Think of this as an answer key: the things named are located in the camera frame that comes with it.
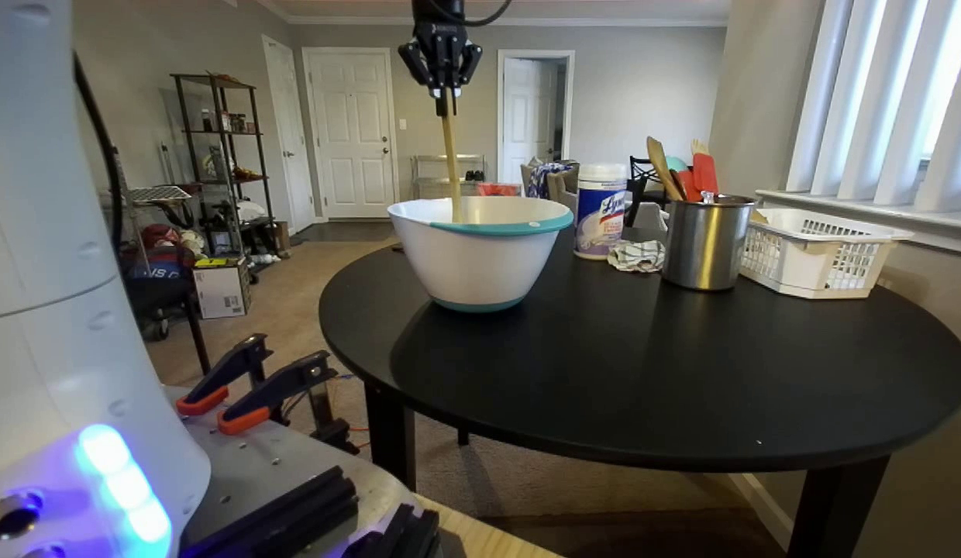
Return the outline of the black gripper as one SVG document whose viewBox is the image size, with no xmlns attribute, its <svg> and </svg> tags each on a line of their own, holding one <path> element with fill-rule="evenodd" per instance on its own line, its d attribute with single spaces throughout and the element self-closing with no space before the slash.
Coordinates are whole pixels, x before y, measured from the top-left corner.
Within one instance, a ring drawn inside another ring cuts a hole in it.
<svg viewBox="0 0 961 558">
<path fill-rule="evenodd" d="M 398 52 L 430 100 L 439 100 L 439 88 L 427 62 L 447 62 L 447 111 L 456 111 L 484 47 L 466 35 L 466 0 L 413 0 L 413 45 L 398 47 Z"/>
</svg>

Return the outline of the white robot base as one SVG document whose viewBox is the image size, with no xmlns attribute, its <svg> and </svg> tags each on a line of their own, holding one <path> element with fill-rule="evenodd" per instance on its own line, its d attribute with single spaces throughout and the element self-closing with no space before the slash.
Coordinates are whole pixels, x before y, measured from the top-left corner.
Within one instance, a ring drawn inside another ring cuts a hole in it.
<svg viewBox="0 0 961 558">
<path fill-rule="evenodd" d="M 208 480 L 107 246 L 70 0 L 0 0 L 0 558 L 176 558 Z"/>
</svg>

